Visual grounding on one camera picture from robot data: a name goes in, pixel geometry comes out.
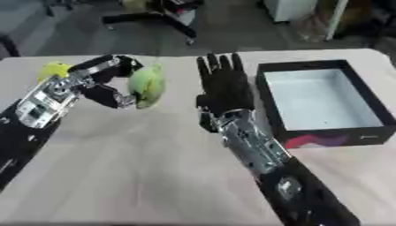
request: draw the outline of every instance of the logo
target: logo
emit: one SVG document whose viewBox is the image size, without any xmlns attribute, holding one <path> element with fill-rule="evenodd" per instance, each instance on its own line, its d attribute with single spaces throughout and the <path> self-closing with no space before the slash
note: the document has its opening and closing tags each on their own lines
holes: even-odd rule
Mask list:
<svg viewBox="0 0 396 226">
<path fill-rule="evenodd" d="M 378 138 L 378 136 L 377 135 L 371 135 L 371 136 L 361 136 L 360 137 L 360 139 L 375 139 L 375 138 Z"/>
</svg>

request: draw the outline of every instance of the white tablecloth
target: white tablecloth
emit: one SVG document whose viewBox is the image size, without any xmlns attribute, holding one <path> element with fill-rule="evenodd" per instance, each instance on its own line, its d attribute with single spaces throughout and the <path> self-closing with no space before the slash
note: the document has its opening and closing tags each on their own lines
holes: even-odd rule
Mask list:
<svg viewBox="0 0 396 226">
<path fill-rule="evenodd" d="M 396 114 L 396 71 L 369 49 L 241 53 L 252 78 L 259 63 L 347 59 Z M 0 108 L 35 85 L 44 63 L 91 56 L 0 62 Z M 0 222 L 279 224 L 248 171 L 218 135 L 198 125 L 194 56 L 138 56 L 163 64 L 164 98 L 151 109 L 107 109 L 80 101 L 41 152 L 0 193 Z M 116 87 L 124 87 L 118 79 Z M 257 115 L 263 118 L 257 99 Z M 382 146 L 292 150 L 364 224 L 395 224 L 396 140 Z"/>
</svg>

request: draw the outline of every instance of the black box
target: black box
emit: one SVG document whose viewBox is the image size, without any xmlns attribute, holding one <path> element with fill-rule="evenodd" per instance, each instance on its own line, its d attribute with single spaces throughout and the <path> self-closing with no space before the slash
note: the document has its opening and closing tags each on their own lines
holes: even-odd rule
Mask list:
<svg viewBox="0 0 396 226">
<path fill-rule="evenodd" d="M 256 84 L 286 148 L 384 144 L 396 131 L 393 115 L 345 60 L 260 64 Z"/>
</svg>

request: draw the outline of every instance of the green tennis ball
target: green tennis ball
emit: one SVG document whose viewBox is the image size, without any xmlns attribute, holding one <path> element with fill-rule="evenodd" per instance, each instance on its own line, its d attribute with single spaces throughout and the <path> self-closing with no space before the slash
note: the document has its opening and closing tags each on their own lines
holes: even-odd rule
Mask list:
<svg viewBox="0 0 396 226">
<path fill-rule="evenodd" d="M 137 109 L 145 109 L 155 104 L 165 91 L 165 79 L 160 64 L 143 67 L 136 71 L 128 81 L 130 94 L 138 93 L 141 98 L 136 102 Z"/>
</svg>

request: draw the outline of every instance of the gray floor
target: gray floor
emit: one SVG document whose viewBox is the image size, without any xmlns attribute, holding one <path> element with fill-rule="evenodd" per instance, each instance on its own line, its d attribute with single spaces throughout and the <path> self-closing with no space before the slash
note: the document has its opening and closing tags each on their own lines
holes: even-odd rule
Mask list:
<svg viewBox="0 0 396 226">
<path fill-rule="evenodd" d="M 360 38 L 306 43 L 287 24 L 273 24 L 255 0 L 207 0 L 197 12 L 193 46 L 185 37 L 162 24 L 125 23 L 114 31 L 101 23 L 102 15 L 122 13 L 116 1 L 96 0 L 74 11 L 55 8 L 47 17 L 39 0 L 0 1 L 0 30 L 10 34 L 24 56 L 101 55 L 106 53 L 150 56 L 198 56 L 252 50 L 345 49 L 364 47 Z M 392 41 L 381 50 L 396 52 Z"/>
</svg>

